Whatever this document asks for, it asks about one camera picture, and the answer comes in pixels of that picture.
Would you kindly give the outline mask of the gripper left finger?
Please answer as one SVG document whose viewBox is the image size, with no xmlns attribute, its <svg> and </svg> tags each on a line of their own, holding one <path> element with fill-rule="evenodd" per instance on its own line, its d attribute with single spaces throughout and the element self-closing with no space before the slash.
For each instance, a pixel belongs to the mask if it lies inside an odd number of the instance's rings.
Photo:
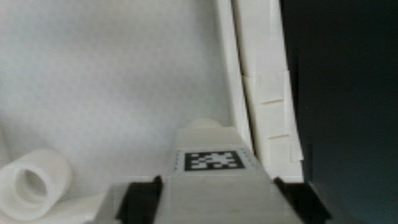
<svg viewBox="0 0 398 224">
<path fill-rule="evenodd" d="M 122 224 L 154 224 L 164 190 L 163 177 L 129 185 L 116 219 Z"/>
</svg>

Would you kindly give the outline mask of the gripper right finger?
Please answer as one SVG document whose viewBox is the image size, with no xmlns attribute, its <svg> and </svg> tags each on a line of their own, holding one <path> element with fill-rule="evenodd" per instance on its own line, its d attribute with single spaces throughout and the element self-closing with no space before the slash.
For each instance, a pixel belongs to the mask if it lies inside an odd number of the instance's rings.
<svg viewBox="0 0 398 224">
<path fill-rule="evenodd" d="M 274 183 L 305 224 L 328 224 L 333 216 L 310 183 L 287 183 L 282 178 Z"/>
</svg>

